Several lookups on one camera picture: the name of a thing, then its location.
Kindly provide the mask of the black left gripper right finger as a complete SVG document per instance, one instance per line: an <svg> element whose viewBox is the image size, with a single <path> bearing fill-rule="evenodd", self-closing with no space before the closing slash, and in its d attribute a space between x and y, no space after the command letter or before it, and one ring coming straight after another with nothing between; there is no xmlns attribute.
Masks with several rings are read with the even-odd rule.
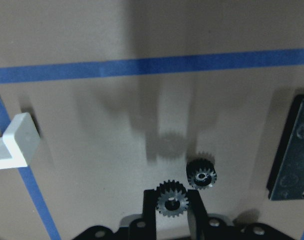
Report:
<svg viewBox="0 0 304 240"><path fill-rule="evenodd" d="M187 219L192 240L206 240L208 228L208 214L197 190L188 190L189 206Z"/></svg>

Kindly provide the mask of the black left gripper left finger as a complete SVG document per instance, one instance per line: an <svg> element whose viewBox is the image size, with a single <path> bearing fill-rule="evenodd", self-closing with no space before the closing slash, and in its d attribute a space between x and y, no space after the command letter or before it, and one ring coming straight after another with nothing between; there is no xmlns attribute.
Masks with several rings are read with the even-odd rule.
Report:
<svg viewBox="0 0 304 240"><path fill-rule="evenodd" d="M144 191L142 217L145 222L144 236L147 240L156 239L156 202L157 192L153 189Z"/></svg>

